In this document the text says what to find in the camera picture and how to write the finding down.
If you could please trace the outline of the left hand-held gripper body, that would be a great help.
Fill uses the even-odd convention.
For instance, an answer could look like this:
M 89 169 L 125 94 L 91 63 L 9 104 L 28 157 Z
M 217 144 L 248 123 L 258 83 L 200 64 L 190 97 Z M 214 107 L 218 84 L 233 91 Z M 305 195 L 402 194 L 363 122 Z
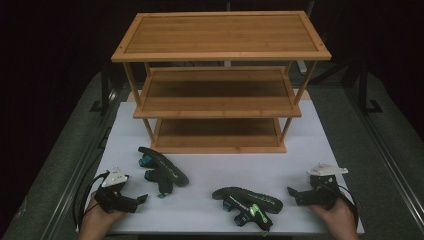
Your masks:
M 117 166 L 106 172 L 106 177 L 99 185 L 95 194 L 95 200 L 104 211 L 121 211 L 126 213 L 134 213 L 136 211 L 139 205 L 138 200 L 121 194 L 121 190 L 127 181 L 128 176 Z

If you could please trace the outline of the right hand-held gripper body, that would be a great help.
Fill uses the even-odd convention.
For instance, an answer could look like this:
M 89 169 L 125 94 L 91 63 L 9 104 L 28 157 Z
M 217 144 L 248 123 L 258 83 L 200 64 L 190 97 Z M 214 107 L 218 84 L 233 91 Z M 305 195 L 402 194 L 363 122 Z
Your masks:
M 336 200 L 342 196 L 336 176 L 346 174 L 348 170 L 325 163 L 319 163 L 307 171 L 311 190 L 298 191 L 295 199 L 298 206 L 321 205 L 331 209 Z

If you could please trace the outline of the black green sandal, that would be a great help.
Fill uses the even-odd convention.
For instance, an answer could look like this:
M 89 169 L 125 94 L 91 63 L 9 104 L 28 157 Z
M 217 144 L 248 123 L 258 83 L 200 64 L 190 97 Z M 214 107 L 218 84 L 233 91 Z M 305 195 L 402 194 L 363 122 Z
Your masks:
M 212 193 L 214 200 L 221 200 L 223 209 L 231 212 L 237 209 L 239 214 L 234 217 L 237 226 L 243 227 L 247 223 L 255 223 L 266 237 L 273 226 L 268 213 L 278 214 L 283 209 L 283 203 L 273 197 L 253 192 L 240 187 L 224 187 Z
M 143 146 L 138 151 L 143 154 L 139 165 L 146 168 L 144 178 L 158 184 L 159 198 L 171 194 L 173 185 L 184 187 L 189 184 L 188 177 L 163 154 Z

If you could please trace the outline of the three-tier wooden shelf rack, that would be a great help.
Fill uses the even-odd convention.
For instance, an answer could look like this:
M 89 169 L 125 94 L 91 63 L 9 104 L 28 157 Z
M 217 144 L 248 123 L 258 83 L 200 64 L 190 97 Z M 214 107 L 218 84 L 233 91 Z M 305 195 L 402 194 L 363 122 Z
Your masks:
M 305 91 L 291 65 L 331 54 L 303 11 L 139 13 L 123 65 L 150 147 L 161 153 L 283 153 Z

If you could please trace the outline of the person's left hand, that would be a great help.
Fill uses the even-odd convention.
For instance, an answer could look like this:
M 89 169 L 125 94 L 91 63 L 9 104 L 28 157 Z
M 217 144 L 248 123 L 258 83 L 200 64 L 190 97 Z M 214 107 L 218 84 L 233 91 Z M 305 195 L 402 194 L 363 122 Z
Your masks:
M 109 229 L 126 215 L 121 211 L 105 212 L 95 200 L 95 195 L 95 192 L 91 193 L 77 240 L 103 240 Z

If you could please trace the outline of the person's right hand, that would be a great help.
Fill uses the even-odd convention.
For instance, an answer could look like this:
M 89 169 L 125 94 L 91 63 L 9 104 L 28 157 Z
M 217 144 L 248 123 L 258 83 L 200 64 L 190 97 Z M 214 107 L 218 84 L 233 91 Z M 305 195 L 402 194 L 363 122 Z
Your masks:
M 309 209 L 324 221 L 336 240 L 360 240 L 354 215 L 342 199 L 337 199 L 330 210 L 319 205 L 311 205 Z

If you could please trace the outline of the white foam board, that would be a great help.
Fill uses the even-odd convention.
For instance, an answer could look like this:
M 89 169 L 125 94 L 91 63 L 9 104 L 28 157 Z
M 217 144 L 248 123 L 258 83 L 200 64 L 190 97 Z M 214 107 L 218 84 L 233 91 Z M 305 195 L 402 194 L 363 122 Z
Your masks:
M 287 189 L 311 188 L 309 171 L 317 164 L 337 166 L 334 154 L 312 101 L 300 102 L 302 117 L 295 119 L 285 140 L 285 153 L 254 154 L 169 154 L 167 156 L 189 178 L 185 187 L 175 187 L 161 199 L 156 184 L 144 179 L 139 166 L 141 146 L 148 146 L 143 123 L 132 117 L 133 102 L 122 102 L 108 137 L 97 172 L 119 167 L 129 176 L 122 194 L 136 198 L 146 194 L 147 201 L 133 214 L 126 215 L 110 229 L 112 234 L 235 234 L 259 235 L 254 223 L 239 227 L 234 222 L 237 212 L 226 212 L 212 193 L 236 186 L 274 196 L 283 209 L 270 216 L 276 235 L 315 235 L 325 233 L 324 223 L 306 207 L 296 204 Z

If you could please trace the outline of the black metal stand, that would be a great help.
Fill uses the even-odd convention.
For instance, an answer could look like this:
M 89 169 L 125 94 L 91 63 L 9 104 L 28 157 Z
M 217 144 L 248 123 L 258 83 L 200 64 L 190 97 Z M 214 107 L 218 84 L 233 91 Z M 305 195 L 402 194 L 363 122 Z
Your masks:
M 98 112 L 101 116 L 104 116 L 111 105 L 113 100 L 113 87 L 111 83 L 112 63 L 105 62 L 102 65 L 100 75 L 100 86 L 101 86 L 101 98 L 95 101 L 91 108 L 91 112 Z
M 368 116 L 370 113 L 382 113 L 383 110 L 376 100 L 367 98 L 368 70 L 365 62 L 359 65 L 358 105 L 361 112 Z

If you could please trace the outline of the aluminium frame rail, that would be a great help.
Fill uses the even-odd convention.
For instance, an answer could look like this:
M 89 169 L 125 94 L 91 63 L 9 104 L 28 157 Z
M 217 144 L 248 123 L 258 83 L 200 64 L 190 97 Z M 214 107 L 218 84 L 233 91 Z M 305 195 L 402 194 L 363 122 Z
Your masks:
M 84 93 L 53 148 L 53 164 L 49 169 L 51 186 L 58 187 L 58 199 L 48 215 L 39 240 L 74 240 L 77 235 L 77 212 L 84 188 L 95 174 L 108 133 L 115 105 L 121 91 L 112 89 L 91 98 Z
M 417 195 L 412 190 L 411 186 L 407 182 L 405 176 L 398 167 L 395 158 L 389 151 L 388 146 L 385 144 L 383 138 L 377 131 L 376 126 L 369 118 L 369 112 L 363 110 L 359 106 L 359 102 L 356 98 L 355 92 L 352 89 L 345 89 L 345 94 L 349 102 L 353 105 L 356 113 L 359 115 L 359 118 L 364 125 L 366 131 L 371 136 L 375 146 L 377 147 L 380 156 L 382 157 L 383 163 L 387 168 L 387 171 L 398 189 L 404 203 L 406 204 L 410 215 L 416 222 L 420 232 L 424 236 L 424 205 L 418 199 Z

